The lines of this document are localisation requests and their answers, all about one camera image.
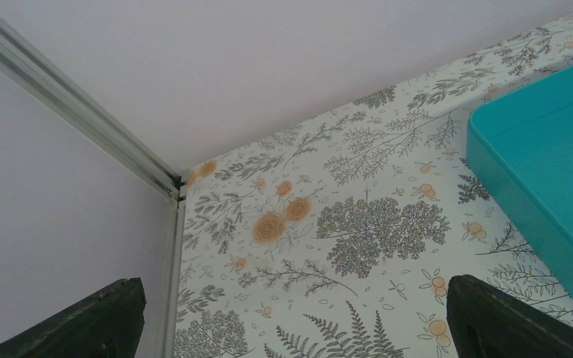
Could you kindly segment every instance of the fern print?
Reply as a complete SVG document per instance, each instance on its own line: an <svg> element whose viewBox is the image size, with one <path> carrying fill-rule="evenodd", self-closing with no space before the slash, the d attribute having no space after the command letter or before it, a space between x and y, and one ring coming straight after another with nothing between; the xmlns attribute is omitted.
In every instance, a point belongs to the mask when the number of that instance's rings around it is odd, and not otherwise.
<svg viewBox="0 0 573 358"><path fill-rule="evenodd" d="M465 158L460 158L460 162L467 169L469 168L469 164L467 164ZM480 198L484 201L488 201L491 198L489 191L486 190L484 185L482 185L478 177L465 174L460 174L458 176L465 181L464 184L458 184L458 189L462 190L458 192L458 204L470 203L471 201L475 201L477 198Z"/></svg>
<svg viewBox="0 0 573 358"><path fill-rule="evenodd" d="M328 270L317 261L305 260L304 266L301 268L296 268L293 265L293 261L283 260L282 264L284 267L282 271L273 271L270 268L259 267L256 268L256 272L246 272L238 278L238 284L246 288L261 280L264 281L264 286L268 289L277 282L282 282L282 289L288 292L297 283L312 281L306 288L305 297L315 294L320 289L332 289L335 286L342 286L355 296L358 296L350 287L328 277L326 275Z"/></svg>
<svg viewBox="0 0 573 358"><path fill-rule="evenodd" d="M441 208L423 201L401 210L393 198L366 202L350 197L322 210L317 236L336 239L327 258L337 274L366 278L381 255L416 260L425 251L426 241L445 244L449 222L441 214Z"/></svg>
<svg viewBox="0 0 573 358"><path fill-rule="evenodd" d="M413 110L426 104L436 104L441 102L448 95L460 96L467 92L477 90L482 86L482 79L497 74L493 67L464 70L457 78L447 78L438 80L432 91L423 92L414 96L413 100L407 104L407 108Z"/></svg>
<svg viewBox="0 0 573 358"><path fill-rule="evenodd" d="M387 87L386 89L382 89L379 92L372 93L371 95L367 95L362 99L358 99L352 102L356 106L360 106L361 104L366 104L368 108L379 108L383 106L387 102L391 102L394 100L394 89L396 86Z"/></svg>
<svg viewBox="0 0 573 358"><path fill-rule="evenodd" d="M311 342L310 337L302 337L294 333L286 332L282 327L276 328L277 335L283 346L289 351L292 358L320 358L320 357L355 357L355 358L402 358L403 350L395 349L389 340L381 316L376 311L374 334L368 334L361 317L353 305L346 301L351 315L351 331L339 330L339 324L317 318L313 315L304 314L323 336L323 342ZM281 358L282 355L265 345L267 358Z"/></svg>
<svg viewBox="0 0 573 358"><path fill-rule="evenodd" d="M348 144L350 156L332 157L324 168L339 185L357 178L374 178L383 169L389 157L397 154L408 156L420 143L435 149L444 148L456 134L460 120L454 119L455 110L440 116L430 116L426 111L408 113L402 119L387 124L388 131L358 128L344 133L343 142ZM435 133L423 137L424 131L433 123L442 124L436 127Z"/></svg>
<svg viewBox="0 0 573 358"><path fill-rule="evenodd" d="M226 254L229 243L234 240L237 224L242 222L242 200L251 195L226 192L220 195L211 192L198 198L194 209L195 218L188 218L185 225L183 245L195 249L200 234L212 234L212 242L219 247L219 254Z"/></svg>

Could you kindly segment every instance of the gray tree print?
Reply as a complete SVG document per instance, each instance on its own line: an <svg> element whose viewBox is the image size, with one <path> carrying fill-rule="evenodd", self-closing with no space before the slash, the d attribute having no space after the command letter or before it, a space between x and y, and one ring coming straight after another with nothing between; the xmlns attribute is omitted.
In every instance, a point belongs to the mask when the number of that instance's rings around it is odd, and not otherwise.
<svg viewBox="0 0 573 358"><path fill-rule="evenodd" d="M460 121L454 119L451 110L440 116L430 116L420 110L408 113L404 118L387 124L388 131L358 128L344 133L343 141L348 144L351 155L332 157L324 164L339 185L357 178L373 178L385 167L389 156L407 156L420 142L427 147L442 149L456 134ZM422 136L428 125L439 124L435 132Z"/></svg>
<svg viewBox="0 0 573 358"><path fill-rule="evenodd" d="M484 62L488 54L494 54L499 56L502 63L509 68L509 75L520 76L534 65L540 54L550 52L551 41L555 35L566 31L568 29L551 31L538 27L483 51L470 54L465 59L465 63L477 66Z"/></svg>
<svg viewBox="0 0 573 358"><path fill-rule="evenodd" d="M289 260L282 260L282 265L284 268L280 271L258 267L255 272L246 272L238 278L238 284L242 288L247 288L258 281L264 281L263 286L270 289L276 283L281 282L282 289L288 292L297 283L310 282L310 285L307 286L304 292L305 297L314 295L320 289L332 289L336 286L341 286L358 296L350 287L328 277L326 275L328 269L317 261L305 260L304 266L301 268L296 268L293 265L293 261Z"/></svg>
<svg viewBox="0 0 573 358"><path fill-rule="evenodd" d="M226 254L229 243L234 239L237 224L242 222L242 200L248 197L235 192L219 194L211 192L198 198L195 217L186 219L184 227L184 248L195 249L201 233L211 233L212 242L219 246L219 254Z"/></svg>
<svg viewBox="0 0 573 358"><path fill-rule="evenodd" d="M337 122L332 125L323 123L315 133L306 133L300 143L298 144L298 149L286 160L284 168L291 162L294 157L299 157L304 153L310 153L312 151L317 151L317 148L312 146L313 143L319 142L320 140L331 140L331 134L333 132L340 132L344 130L346 124L351 122L360 122L366 117L366 112L356 112L352 116L345 115Z"/></svg>
<svg viewBox="0 0 573 358"><path fill-rule="evenodd" d="M196 292L190 291L188 288L183 288L181 292L179 292L179 298L177 300L177 322L182 322L188 311L191 313L203 312L204 308L207 307L210 302L216 302L218 297L225 296L223 289L217 289L213 285L204 287L198 295L195 295L195 293Z"/></svg>
<svg viewBox="0 0 573 358"><path fill-rule="evenodd" d="M569 295L551 272L521 263L500 264L489 272L489 284L573 327L573 302L566 308L557 301Z"/></svg>
<svg viewBox="0 0 573 358"><path fill-rule="evenodd" d="M284 161L284 153L271 156L267 153L261 153L249 157L241 163L233 163L227 169L222 169L215 173L215 177L220 180L229 180L234 175L241 179L249 179L258 172L267 172Z"/></svg>
<svg viewBox="0 0 573 358"><path fill-rule="evenodd" d="M175 358L242 357L250 353L245 326L237 313L203 311L201 321L192 321L187 329L175 334Z"/></svg>
<svg viewBox="0 0 573 358"><path fill-rule="evenodd" d="M379 92L372 93L371 95L367 95L362 99L357 99L356 101L352 102L353 104L359 106L361 104L366 104L368 108L379 108L383 106L387 102L391 102L394 100L394 89L396 86L387 87L386 89L382 89Z"/></svg>
<svg viewBox="0 0 573 358"><path fill-rule="evenodd" d="M426 241L443 245L449 222L441 214L441 208L423 201L401 210L393 198L366 202L350 197L323 209L317 236L336 239L327 258L337 274L366 278L381 254L388 259L397 254L403 260L416 260L425 251Z"/></svg>
<svg viewBox="0 0 573 358"><path fill-rule="evenodd" d="M314 325L319 328L324 340L321 342L311 342L310 337L302 337L294 333L286 332L282 327L277 326L278 337L283 346L289 351L293 358L319 358L324 357L355 357L355 358L402 358L403 350L395 349L389 340L381 316L376 311L376 322L374 334L369 334L365 328L359 313L353 305L346 301L351 315L351 329L349 331L339 330L339 324L317 318L314 315L305 314ZM265 354L268 358L280 358L281 354L265 345Z"/></svg>
<svg viewBox="0 0 573 358"><path fill-rule="evenodd" d="M436 81L433 92L423 92L414 96L413 100L407 104L407 108L420 108L426 104L436 104L448 95L459 96L467 92L475 91L482 85L482 79L495 75L494 67L476 68L464 70L457 78L447 78Z"/></svg>
<svg viewBox="0 0 573 358"><path fill-rule="evenodd" d="M266 151L274 151L280 147L293 147L301 129L302 125L294 125L282 131L277 131L259 140L257 142L258 146Z"/></svg>
<svg viewBox="0 0 573 358"><path fill-rule="evenodd" d="M507 226L504 228L504 234L502 237L496 237L494 242L491 244L489 252L476 254L476 255L490 255L499 254L501 252L508 252L513 255L514 260L526 262L526 257L528 257L534 263L539 259L537 253L530 246L526 240L517 237L517 228L512 222L507 222Z"/></svg>

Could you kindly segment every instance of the orange flower print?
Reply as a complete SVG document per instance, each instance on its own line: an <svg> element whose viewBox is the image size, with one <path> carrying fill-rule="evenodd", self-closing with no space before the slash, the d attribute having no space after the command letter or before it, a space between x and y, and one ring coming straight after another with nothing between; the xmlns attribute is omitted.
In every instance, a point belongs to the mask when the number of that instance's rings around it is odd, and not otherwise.
<svg viewBox="0 0 573 358"><path fill-rule="evenodd" d="M203 163L201 168L198 169L198 174L201 175L202 177L207 177L212 173L214 173L215 170L216 170L216 162L213 160L209 160Z"/></svg>
<svg viewBox="0 0 573 358"><path fill-rule="evenodd" d="M422 184L420 187L414 187L414 192L411 196L419 196L419 199L423 199L424 197L428 197L431 201L440 201L436 198L436 191L433 190L433 186L431 184Z"/></svg>
<svg viewBox="0 0 573 358"><path fill-rule="evenodd" d="M310 177L308 175L300 175L298 183L310 183Z"/></svg>
<svg viewBox="0 0 573 358"><path fill-rule="evenodd" d="M425 271L424 269L421 271L423 272L425 278L429 280L429 283L423 283L421 286L419 286L419 288L431 289L433 293L433 299L444 306L445 303L442 302L442 298L447 297L448 289L445 279L438 275L440 273L440 268L437 268L436 271L433 272L433 275L429 274L429 272Z"/></svg>
<svg viewBox="0 0 573 358"><path fill-rule="evenodd" d="M497 87L497 86L494 85L494 84L490 84L490 85L486 88L486 91L487 91L488 93L494 93L494 92L497 92L499 89L500 89L500 87Z"/></svg>
<svg viewBox="0 0 573 358"><path fill-rule="evenodd" d="M430 315L429 318L425 317L422 313L416 313L419 315L421 321L425 324L423 331L426 334L419 334L420 339L425 340L436 340L436 355L438 357L442 356L442 352L449 354L447 347L451 345L451 338L449 338L449 332L445 320L434 318L436 315Z"/></svg>
<svg viewBox="0 0 573 358"><path fill-rule="evenodd" d="M268 213L256 221L254 239L261 245L271 245L284 231L284 220L276 213Z"/></svg>
<svg viewBox="0 0 573 358"><path fill-rule="evenodd" d="M571 50L573 49L573 40L565 41L563 44L557 45L557 47L560 47L559 52L562 52L563 50Z"/></svg>
<svg viewBox="0 0 573 358"><path fill-rule="evenodd" d="M490 84L487 88L486 88L486 95L484 95L484 97L482 98L485 102L491 101L493 99L493 96L495 95L495 93L499 90L499 87L497 87L494 84Z"/></svg>
<svg viewBox="0 0 573 358"><path fill-rule="evenodd" d="M452 158L452 157L454 155L458 154L458 151L453 149L453 148L447 148L447 150L444 151L443 154L447 156L447 157L445 157L445 159L451 162L454 160L454 158Z"/></svg>
<svg viewBox="0 0 573 358"><path fill-rule="evenodd" d="M247 259L244 257L232 257L229 255L230 263L224 267L231 267L230 272L236 272L237 274L241 272L245 267L247 267Z"/></svg>
<svg viewBox="0 0 573 358"><path fill-rule="evenodd" d="M444 151L443 154L448 155L449 157L453 157L454 155L458 154L458 151L456 151L453 148L447 148L447 150Z"/></svg>
<svg viewBox="0 0 573 358"><path fill-rule="evenodd" d="M466 232L463 235L463 241L469 239L472 241L473 239L477 239L479 242L483 242L484 238L486 238L486 231L482 228L482 225L478 224L477 222L467 222L466 224L463 223L463 227L465 228Z"/></svg>
<svg viewBox="0 0 573 358"><path fill-rule="evenodd" d="M236 259L234 259L234 269L236 270L236 272L238 271L242 271L245 266L247 266L247 260L243 259L242 257L237 257Z"/></svg>
<svg viewBox="0 0 573 358"><path fill-rule="evenodd" d="M428 174L431 172L432 168L436 168L436 166L433 165L431 162L429 162L429 163L414 162L414 163L421 165L419 171L423 174Z"/></svg>
<svg viewBox="0 0 573 358"><path fill-rule="evenodd" d="M188 186L192 186L198 177L198 174L194 170L190 170L190 175L188 176Z"/></svg>
<svg viewBox="0 0 573 358"><path fill-rule="evenodd" d="M264 318L271 318L271 312L271 307L265 306L262 302L260 303L260 310L256 310L256 313L263 315Z"/></svg>
<svg viewBox="0 0 573 358"><path fill-rule="evenodd" d="M309 198L297 198L286 206L284 215L289 220L303 219L310 213Z"/></svg>
<svg viewBox="0 0 573 358"><path fill-rule="evenodd" d="M252 185L251 188L256 189L260 194L263 194L263 189L266 188L266 181L262 178L258 178L256 180L251 181Z"/></svg>
<svg viewBox="0 0 573 358"><path fill-rule="evenodd" d="M279 196L285 196L291 192L291 189L293 189L291 182L285 180L278 186L278 191L276 192L276 194L278 194Z"/></svg>

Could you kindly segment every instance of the metal frame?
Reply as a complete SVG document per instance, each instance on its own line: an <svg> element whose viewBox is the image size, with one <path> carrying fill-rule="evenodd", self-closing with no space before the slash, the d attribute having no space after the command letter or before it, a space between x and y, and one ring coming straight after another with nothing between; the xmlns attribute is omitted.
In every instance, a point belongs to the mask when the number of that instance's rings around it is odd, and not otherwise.
<svg viewBox="0 0 573 358"><path fill-rule="evenodd" d="M0 70L164 195L180 176L0 18Z"/></svg>
<svg viewBox="0 0 573 358"><path fill-rule="evenodd" d="M162 276L167 301L153 357L171 357L185 208L181 176L1 18L0 70L170 201Z"/></svg>

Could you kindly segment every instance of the orange rose print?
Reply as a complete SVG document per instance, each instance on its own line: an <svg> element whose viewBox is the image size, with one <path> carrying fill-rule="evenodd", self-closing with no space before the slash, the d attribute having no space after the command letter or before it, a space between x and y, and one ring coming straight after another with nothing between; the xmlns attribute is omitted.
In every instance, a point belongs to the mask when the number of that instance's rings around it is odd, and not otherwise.
<svg viewBox="0 0 573 358"><path fill-rule="evenodd" d="M282 235L284 220L276 213L268 213L254 225L254 239L261 245L270 245Z"/></svg>
<svg viewBox="0 0 573 358"><path fill-rule="evenodd" d="M303 219L310 212L310 200L308 198L297 198L291 201L284 211L284 215L289 220Z"/></svg>
<svg viewBox="0 0 573 358"><path fill-rule="evenodd" d="M280 185L278 186L277 194L279 196L285 196L291 192L291 189L293 189L291 182L288 180L285 180L282 183L280 183Z"/></svg>
<svg viewBox="0 0 573 358"><path fill-rule="evenodd" d="M202 177L207 177L208 175L214 173L216 170L216 162L213 160L205 162L201 168L198 170L198 174Z"/></svg>
<svg viewBox="0 0 573 358"><path fill-rule="evenodd" d="M190 176L188 177L188 186L192 186L196 182L198 174L194 170L190 170Z"/></svg>

